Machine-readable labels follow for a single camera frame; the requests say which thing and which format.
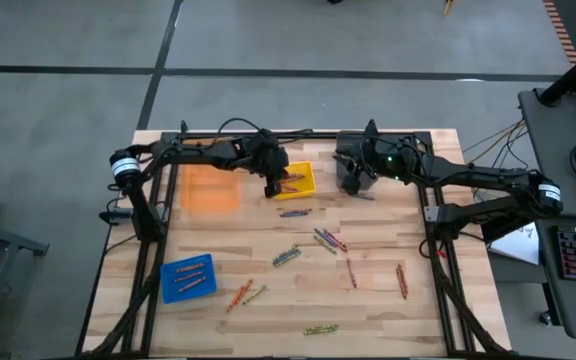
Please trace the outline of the yellow plastic basket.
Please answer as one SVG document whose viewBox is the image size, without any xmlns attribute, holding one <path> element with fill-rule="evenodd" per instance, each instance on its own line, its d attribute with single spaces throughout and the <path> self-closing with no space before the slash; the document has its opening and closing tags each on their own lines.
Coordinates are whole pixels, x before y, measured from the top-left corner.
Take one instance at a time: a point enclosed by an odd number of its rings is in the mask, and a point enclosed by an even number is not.
<svg viewBox="0 0 576 360">
<path fill-rule="evenodd" d="M 299 192 L 297 193 L 280 193 L 277 196 L 273 195 L 273 191 L 272 191 L 272 198 L 273 199 L 278 199 L 278 200 L 287 200 L 287 199 L 293 199 L 293 198 L 301 198 L 301 197 L 307 197 L 310 195 L 313 195 L 316 191 L 316 182 L 315 182 L 315 177 L 314 177 L 314 171 L 312 168 L 312 164 L 310 162 L 293 162 L 290 163 L 288 166 L 286 166 L 284 168 L 284 177 L 285 178 L 288 174 L 305 174 L 306 177 L 299 180 L 299 181 L 292 181 L 292 182 L 281 182 L 281 186 L 290 186 L 290 187 L 294 187 L 297 188 L 299 190 Z M 279 177 L 280 173 L 277 169 L 265 169 L 262 172 L 262 175 L 265 177 L 266 181 L 267 181 L 267 185 L 271 185 L 272 187 L 272 181 L 274 180 L 275 177 Z"/>
</svg>

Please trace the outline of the orange translucent plastic bin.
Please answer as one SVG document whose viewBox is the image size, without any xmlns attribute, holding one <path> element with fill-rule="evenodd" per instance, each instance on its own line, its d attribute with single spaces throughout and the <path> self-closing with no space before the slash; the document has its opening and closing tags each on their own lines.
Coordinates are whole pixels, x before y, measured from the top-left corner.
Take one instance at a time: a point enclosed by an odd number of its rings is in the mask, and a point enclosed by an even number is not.
<svg viewBox="0 0 576 360">
<path fill-rule="evenodd" d="M 240 205 L 240 173 L 211 165 L 179 166 L 179 205 L 191 214 L 221 214 Z"/>
</svg>

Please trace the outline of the white paper sheet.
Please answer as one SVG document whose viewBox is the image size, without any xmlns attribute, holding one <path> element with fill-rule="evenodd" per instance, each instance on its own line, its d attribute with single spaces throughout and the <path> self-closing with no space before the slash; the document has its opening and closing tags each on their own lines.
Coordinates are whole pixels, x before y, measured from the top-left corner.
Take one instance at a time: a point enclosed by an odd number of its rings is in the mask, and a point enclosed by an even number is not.
<svg viewBox="0 0 576 360">
<path fill-rule="evenodd" d="M 534 222 L 493 241 L 489 251 L 532 265 L 540 264 L 540 239 Z"/>
</svg>

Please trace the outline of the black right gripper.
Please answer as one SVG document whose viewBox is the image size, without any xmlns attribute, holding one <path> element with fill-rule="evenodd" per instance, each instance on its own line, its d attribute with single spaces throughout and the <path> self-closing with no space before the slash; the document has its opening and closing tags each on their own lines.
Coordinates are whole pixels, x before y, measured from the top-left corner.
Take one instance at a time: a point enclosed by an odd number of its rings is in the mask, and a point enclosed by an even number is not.
<svg viewBox="0 0 576 360">
<path fill-rule="evenodd" d="M 347 166 L 342 191 L 351 196 L 360 192 L 362 172 L 371 179 L 389 178 L 409 184 L 418 170 L 418 151 L 405 141 L 365 136 L 352 147 L 335 150 L 335 153 L 337 160 Z"/>
</svg>

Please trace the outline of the blue plastic basket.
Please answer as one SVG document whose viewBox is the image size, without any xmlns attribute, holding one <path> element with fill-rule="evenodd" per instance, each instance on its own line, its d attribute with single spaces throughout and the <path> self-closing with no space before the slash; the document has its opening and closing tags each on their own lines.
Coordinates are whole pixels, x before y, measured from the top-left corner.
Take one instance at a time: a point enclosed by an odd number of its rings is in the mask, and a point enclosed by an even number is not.
<svg viewBox="0 0 576 360">
<path fill-rule="evenodd" d="M 204 263 L 205 266 L 203 268 L 184 273 L 176 273 L 177 268 L 197 263 Z M 183 282 L 174 283 L 175 278 L 197 271 L 203 271 L 203 275 L 197 276 L 195 278 Z M 208 253 L 163 264 L 160 267 L 160 273 L 161 273 L 162 298 L 165 304 L 172 304 L 210 295 L 215 293 L 217 290 L 217 282 L 216 282 L 213 258 L 212 255 Z M 178 293 L 179 288 L 181 288 L 183 285 L 188 284 L 201 277 L 207 278 L 204 283 L 186 292 Z"/>
</svg>

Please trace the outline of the black diagonal bar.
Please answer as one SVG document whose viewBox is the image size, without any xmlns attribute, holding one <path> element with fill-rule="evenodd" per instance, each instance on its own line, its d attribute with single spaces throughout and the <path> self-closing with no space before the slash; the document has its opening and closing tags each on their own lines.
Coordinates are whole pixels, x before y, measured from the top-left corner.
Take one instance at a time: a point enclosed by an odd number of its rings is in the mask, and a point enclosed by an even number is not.
<svg viewBox="0 0 576 360">
<path fill-rule="evenodd" d="M 534 219 L 524 216 L 502 216 L 481 225 L 484 242 L 492 243 L 526 225 L 533 224 Z"/>
</svg>

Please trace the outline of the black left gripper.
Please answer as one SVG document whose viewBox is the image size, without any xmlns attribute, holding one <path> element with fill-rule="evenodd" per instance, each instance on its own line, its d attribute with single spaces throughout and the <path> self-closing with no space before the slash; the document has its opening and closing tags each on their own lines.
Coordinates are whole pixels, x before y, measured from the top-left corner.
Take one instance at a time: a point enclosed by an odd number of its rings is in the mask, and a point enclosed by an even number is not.
<svg viewBox="0 0 576 360">
<path fill-rule="evenodd" d="M 260 176 L 265 169 L 277 169 L 280 173 L 279 177 L 275 177 L 271 185 L 264 187 L 264 195 L 266 198 L 272 198 L 273 195 L 277 196 L 281 193 L 281 181 L 284 177 L 284 168 L 288 166 L 288 155 L 280 143 L 275 147 L 260 146 L 255 135 L 246 138 L 243 142 L 243 148 L 246 151 L 246 157 L 241 165 L 242 168 L 248 170 L 250 173 L 255 173 Z"/>
</svg>

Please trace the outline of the purple blue crayon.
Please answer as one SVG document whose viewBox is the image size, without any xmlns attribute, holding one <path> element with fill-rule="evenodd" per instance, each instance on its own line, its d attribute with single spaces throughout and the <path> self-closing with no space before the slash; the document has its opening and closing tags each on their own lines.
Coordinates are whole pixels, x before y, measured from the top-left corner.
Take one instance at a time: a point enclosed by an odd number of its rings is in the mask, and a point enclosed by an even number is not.
<svg viewBox="0 0 576 360">
<path fill-rule="evenodd" d="M 338 247 L 336 242 L 331 238 L 329 238 L 323 231 L 316 228 L 314 229 L 314 231 L 321 239 L 323 239 L 326 243 L 328 243 L 332 248 Z"/>
</svg>

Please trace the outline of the grey plastic bin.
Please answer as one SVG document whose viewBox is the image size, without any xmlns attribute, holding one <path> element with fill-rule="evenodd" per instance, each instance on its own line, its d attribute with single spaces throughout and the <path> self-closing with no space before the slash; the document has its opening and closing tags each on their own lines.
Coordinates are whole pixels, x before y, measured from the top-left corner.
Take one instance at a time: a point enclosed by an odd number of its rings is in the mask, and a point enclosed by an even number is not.
<svg viewBox="0 0 576 360">
<path fill-rule="evenodd" d="M 336 135 L 336 148 L 335 150 L 344 150 L 345 148 L 352 147 L 355 143 L 363 138 L 363 133 L 359 131 L 340 131 Z M 336 185 L 342 190 L 344 178 L 348 175 L 347 166 L 337 160 L 337 153 L 333 154 L 336 161 Z M 365 172 L 360 175 L 360 191 L 368 191 L 377 182 L 376 179 L 371 179 Z"/>
</svg>

